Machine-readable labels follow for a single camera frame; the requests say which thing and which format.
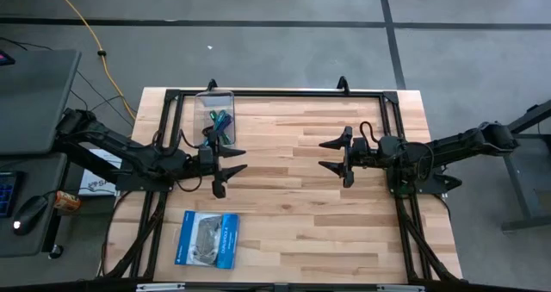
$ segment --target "wooden tabletop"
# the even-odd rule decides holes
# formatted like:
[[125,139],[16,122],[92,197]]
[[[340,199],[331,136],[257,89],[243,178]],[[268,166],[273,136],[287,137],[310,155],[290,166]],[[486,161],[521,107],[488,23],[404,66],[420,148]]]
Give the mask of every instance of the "wooden tabletop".
[[[134,140],[151,142],[165,90],[144,89]],[[406,138],[429,141],[420,93],[398,93]],[[193,139],[193,105],[193,97],[186,98],[181,127],[189,140]],[[357,137],[360,122],[370,121],[375,125],[375,137],[382,135],[379,103],[371,98],[236,97],[235,112],[237,148],[247,153],[226,158],[222,164],[249,167],[230,180],[225,199],[212,195],[211,177],[205,177],[194,193],[174,189],[169,194],[155,280],[405,283],[396,208],[387,192],[384,171],[356,168],[354,186],[344,189],[342,180],[318,165],[319,160],[342,161],[342,151],[318,144],[337,138],[346,125],[354,128]],[[180,147],[196,153],[183,143]],[[181,181],[187,188],[196,184],[197,179]],[[141,192],[130,194],[117,211],[108,238],[108,270],[134,241],[144,196]],[[419,196],[419,207],[427,242],[449,270],[461,276],[445,207],[434,196]],[[240,215],[234,270],[174,265],[186,209]],[[421,274],[417,247],[413,250]]]

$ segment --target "computer mouse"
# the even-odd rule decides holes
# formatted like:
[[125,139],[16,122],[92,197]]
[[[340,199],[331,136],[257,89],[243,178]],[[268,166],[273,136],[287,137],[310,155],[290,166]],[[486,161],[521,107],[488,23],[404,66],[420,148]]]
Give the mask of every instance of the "computer mouse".
[[33,196],[24,202],[14,215],[12,226],[14,234],[30,233],[47,207],[48,200],[44,196]]

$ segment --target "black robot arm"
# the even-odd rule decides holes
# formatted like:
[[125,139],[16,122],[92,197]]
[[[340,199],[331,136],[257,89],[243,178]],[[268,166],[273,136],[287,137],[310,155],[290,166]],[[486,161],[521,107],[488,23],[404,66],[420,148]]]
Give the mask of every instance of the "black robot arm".
[[344,147],[343,163],[319,163],[342,177],[345,188],[354,183],[352,167],[358,166],[387,170],[393,193],[407,194],[414,189],[436,194],[461,185],[459,179],[442,175],[442,166],[479,154],[502,156],[518,146],[509,129],[497,122],[484,122],[464,133],[428,143],[408,142],[395,136],[372,139],[377,143],[376,149],[369,146],[365,137],[352,139],[352,127],[346,127],[336,140],[319,144],[330,149]]
[[[208,146],[193,146],[197,155],[192,156],[178,149],[180,130],[175,145],[164,148],[163,135],[157,132],[152,143],[141,145],[118,134],[96,120],[92,112],[67,109],[57,126],[55,151],[64,152],[70,161],[81,165],[105,180],[116,183],[118,190],[169,191],[177,180],[214,175],[213,193],[218,198],[226,196],[224,182],[247,165],[220,168],[219,158],[244,154],[245,151],[223,147],[216,132],[208,135]],[[80,146],[89,142],[122,159],[120,169],[97,157]]]

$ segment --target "orange object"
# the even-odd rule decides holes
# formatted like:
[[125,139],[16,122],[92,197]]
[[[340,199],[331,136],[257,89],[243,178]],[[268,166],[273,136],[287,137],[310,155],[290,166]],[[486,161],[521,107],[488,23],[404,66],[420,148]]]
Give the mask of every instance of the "orange object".
[[57,191],[55,196],[55,203],[53,204],[54,208],[61,209],[64,211],[75,211],[80,208],[82,201],[69,193],[62,191]]

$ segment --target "desk leg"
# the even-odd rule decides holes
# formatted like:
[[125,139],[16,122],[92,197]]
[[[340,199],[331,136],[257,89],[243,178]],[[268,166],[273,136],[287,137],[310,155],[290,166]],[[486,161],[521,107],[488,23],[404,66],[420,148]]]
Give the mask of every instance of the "desk leg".
[[63,253],[63,246],[55,244],[55,238],[58,235],[59,223],[61,222],[61,216],[58,215],[58,210],[54,209],[52,213],[52,219],[48,224],[46,236],[44,237],[44,243],[42,243],[42,252],[48,252],[49,258],[59,258]]

